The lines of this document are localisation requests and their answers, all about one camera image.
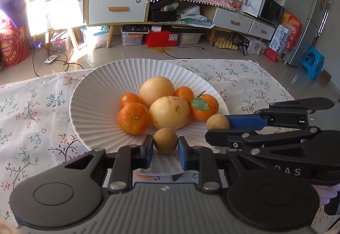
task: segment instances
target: fruit stem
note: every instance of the fruit stem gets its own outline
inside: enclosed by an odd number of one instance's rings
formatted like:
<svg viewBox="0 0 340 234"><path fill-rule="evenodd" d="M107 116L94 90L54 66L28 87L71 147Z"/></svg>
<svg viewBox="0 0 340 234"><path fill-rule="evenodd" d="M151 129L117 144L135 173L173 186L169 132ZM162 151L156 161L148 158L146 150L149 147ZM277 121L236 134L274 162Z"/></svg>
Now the fruit stem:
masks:
<svg viewBox="0 0 340 234"><path fill-rule="evenodd" d="M200 95L198 95L196 98L201 97L203 94L205 93L205 91L203 91Z"/></svg>

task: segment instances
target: green leaf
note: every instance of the green leaf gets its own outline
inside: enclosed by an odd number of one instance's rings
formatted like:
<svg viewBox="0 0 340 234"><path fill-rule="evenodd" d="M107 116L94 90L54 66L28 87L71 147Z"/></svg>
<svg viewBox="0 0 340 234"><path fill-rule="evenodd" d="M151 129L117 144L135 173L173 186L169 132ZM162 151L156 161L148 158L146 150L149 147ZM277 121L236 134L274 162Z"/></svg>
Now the green leaf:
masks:
<svg viewBox="0 0 340 234"><path fill-rule="evenodd" d="M171 177L172 177L172 180L173 180L173 181L177 181L177 180L179 180L179 179L181 178L182 175L183 175L183 174L180 173L179 175L173 175L173 176L171 176Z"/></svg>
<svg viewBox="0 0 340 234"><path fill-rule="evenodd" d="M208 103L203 98L196 97L190 102L192 107L198 110L208 110L210 108Z"/></svg>

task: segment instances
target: refrigerator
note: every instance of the refrigerator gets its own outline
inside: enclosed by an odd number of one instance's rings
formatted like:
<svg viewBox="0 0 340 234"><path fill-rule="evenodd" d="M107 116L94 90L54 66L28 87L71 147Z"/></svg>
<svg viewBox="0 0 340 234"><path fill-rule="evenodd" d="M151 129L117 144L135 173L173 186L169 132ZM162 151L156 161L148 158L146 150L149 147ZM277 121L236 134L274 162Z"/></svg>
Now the refrigerator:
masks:
<svg viewBox="0 0 340 234"><path fill-rule="evenodd" d="M315 47L326 29L332 0L287 0L285 9L302 22L301 35L293 50L288 51L283 59L285 63L299 66L308 49Z"/></svg>

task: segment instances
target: white wall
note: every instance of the white wall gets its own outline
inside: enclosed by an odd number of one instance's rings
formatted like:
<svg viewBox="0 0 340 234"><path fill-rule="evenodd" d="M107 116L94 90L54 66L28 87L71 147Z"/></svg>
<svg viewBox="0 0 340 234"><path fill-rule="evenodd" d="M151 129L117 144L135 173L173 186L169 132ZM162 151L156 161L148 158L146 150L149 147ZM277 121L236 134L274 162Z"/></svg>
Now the white wall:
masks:
<svg viewBox="0 0 340 234"><path fill-rule="evenodd" d="M332 2L329 22L316 48L325 57L324 69L332 76L331 81L340 89L340 0Z"/></svg>

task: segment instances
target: tablecloth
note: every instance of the tablecloth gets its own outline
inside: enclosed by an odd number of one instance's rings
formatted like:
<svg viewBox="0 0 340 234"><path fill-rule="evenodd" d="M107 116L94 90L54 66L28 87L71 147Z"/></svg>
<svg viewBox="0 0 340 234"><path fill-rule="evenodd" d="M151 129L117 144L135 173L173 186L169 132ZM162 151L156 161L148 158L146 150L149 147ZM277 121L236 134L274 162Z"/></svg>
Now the tablecloth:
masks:
<svg viewBox="0 0 340 234"><path fill-rule="evenodd" d="M259 65L244 60L170 60L209 82L225 100L230 114L252 114L270 102L293 100ZM12 189L25 179L75 158L87 150L73 131L69 103L76 85L92 69L58 73L0 87L0 217L16 225L9 206ZM266 128L265 132L287 131ZM134 182L173 182L171 176ZM185 172L177 182L198 182ZM312 227L323 233L337 216L320 206Z"/></svg>

